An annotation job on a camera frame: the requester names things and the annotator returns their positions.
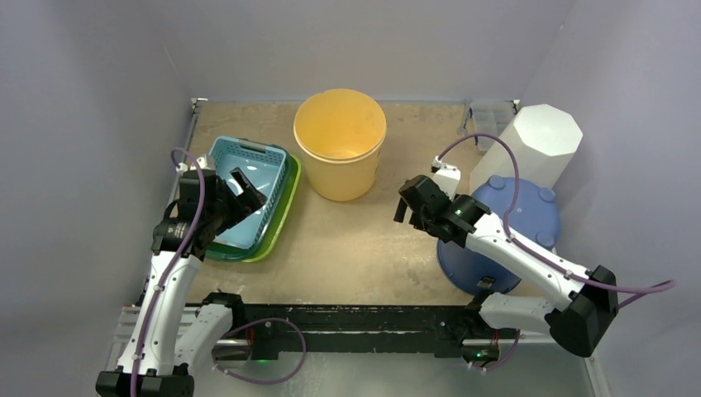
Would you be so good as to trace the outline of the white octagonal large container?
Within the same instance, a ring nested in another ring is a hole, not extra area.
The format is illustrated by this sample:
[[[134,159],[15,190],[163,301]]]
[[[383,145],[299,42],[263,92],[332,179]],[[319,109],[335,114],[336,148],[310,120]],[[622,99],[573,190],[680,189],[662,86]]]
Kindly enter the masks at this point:
[[[538,104],[522,108],[499,138],[513,152],[521,179],[552,188],[578,150],[583,132],[569,113]],[[515,175],[508,153],[496,141],[470,172],[469,191],[493,175]]]

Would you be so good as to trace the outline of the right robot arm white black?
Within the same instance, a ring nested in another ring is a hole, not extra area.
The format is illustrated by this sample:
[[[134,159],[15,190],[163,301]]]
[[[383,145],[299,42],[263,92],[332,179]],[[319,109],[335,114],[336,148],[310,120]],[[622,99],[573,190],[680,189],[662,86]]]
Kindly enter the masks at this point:
[[[486,256],[541,291],[539,298],[499,292],[474,298],[464,315],[470,334],[513,328],[547,334],[576,356],[594,353],[619,311],[610,269],[559,257],[507,227],[484,203],[465,194],[450,198],[425,175],[406,181],[398,193],[396,222],[410,212],[415,229]]]

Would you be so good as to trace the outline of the lime green tray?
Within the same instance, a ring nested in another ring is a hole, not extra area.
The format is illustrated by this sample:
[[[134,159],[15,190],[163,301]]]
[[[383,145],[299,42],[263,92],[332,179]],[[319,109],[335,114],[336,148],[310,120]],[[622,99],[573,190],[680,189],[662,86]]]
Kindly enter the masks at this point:
[[[287,184],[284,187],[284,191],[280,197],[279,204],[274,212],[274,216],[271,219],[270,225],[265,231],[263,241],[256,252],[245,258],[243,260],[244,262],[251,263],[266,259],[275,248],[275,245],[281,235],[302,176],[302,166],[299,158],[290,154],[289,160],[289,170],[291,171],[291,174]]]

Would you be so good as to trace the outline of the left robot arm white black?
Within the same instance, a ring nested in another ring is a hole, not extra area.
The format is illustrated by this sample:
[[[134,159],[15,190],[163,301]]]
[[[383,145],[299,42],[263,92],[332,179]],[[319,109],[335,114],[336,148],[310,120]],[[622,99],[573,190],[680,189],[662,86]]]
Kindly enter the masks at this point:
[[[236,182],[234,191],[228,180]],[[134,331],[112,371],[99,373],[100,396],[191,396],[192,370],[216,330],[239,337],[246,316],[235,294],[212,293],[203,302],[206,318],[176,342],[186,298],[215,237],[262,209],[267,198],[236,167],[228,179],[214,170],[182,166],[179,196],[154,228],[152,257]]]

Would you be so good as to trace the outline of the dark green tray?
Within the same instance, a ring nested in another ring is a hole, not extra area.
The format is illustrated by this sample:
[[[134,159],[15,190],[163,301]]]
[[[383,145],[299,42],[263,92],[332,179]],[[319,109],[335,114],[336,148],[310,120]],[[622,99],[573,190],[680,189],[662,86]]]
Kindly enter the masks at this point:
[[[287,169],[286,169],[286,173],[287,173],[287,175],[286,175],[286,178],[287,178],[286,184],[287,184],[288,179],[289,179],[289,176],[290,176],[290,174],[291,174],[291,171],[289,170],[289,162],[290,162],[290,160],[289,160],[289,158],[288,158],[287,161],[286,161],[286,163],[287,163],[287,165],[286,165],[286,166],[287,166]],[[266,229],[264,230],[264,233],[262,234],[261,240],[260,240],[256,245],[254,245],[252,248],[250,248],[250,249],[243,250],[243,249],[235,248],[235,247],[232,247],[232,246],[226,246],[226,245],[222,245],[222,244],[219,244],[219,243],[213,243],[213,244],[210,246],[210,248],[208,249],[208,251],[207,251],[207,258],[208,258],[208,259],[215,260],[215,261],[244,262],[243,260],[244,260],[245,258],[247,258],[247,257],[250,256],[251,254],[253,254],[254,252],[256,252],[256,250],[257,250],[258,247],[260,246],[261,242],[263,241],[263,238],[264,238]]]

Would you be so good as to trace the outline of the light blue perforated basket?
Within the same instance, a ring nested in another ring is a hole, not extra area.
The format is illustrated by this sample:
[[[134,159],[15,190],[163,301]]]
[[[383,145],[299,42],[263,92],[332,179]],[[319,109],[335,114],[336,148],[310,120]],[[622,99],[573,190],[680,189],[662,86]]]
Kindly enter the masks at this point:
[[[278,146],[237,139],[218,137],[209,151],[216,174],[229,190],[238,195],[242,187],[231,172],[238,168],[266,198],[266,204],[244,221],[222,232],[215,242],[237,249],[251,249],[264,235],[276,209],[282,185],[287,178],[288,152]]]

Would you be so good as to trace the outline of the cream printed bucket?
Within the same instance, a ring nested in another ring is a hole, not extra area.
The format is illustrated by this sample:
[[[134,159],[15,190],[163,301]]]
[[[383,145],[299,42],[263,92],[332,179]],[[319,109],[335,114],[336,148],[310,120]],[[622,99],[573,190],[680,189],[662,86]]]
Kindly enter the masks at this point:
[[[311,186],[337,202],[370,191],[386,134],[380,105],[348,88],[314,94],[300,105],[293,120],[293,135]]]

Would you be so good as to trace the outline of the blue round bucket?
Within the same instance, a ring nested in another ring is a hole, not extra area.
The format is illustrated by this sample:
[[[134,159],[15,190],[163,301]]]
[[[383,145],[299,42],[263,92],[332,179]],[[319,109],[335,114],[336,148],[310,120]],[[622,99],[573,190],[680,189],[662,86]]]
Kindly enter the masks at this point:
[[[493,175],[472,193],[472,197],[503,216],[513,201],[514,187],[513,177]],[[508,222],[512,229],[526,238],[548,250],[553,249],[560,235],[560,213],[554,191],[521,179],[517,204]],[[436,253],[447,279],[467,294],[477,294],[487,289],[506,294],[521,282],[520,278],[497,262],[454,242],[439,241]]]

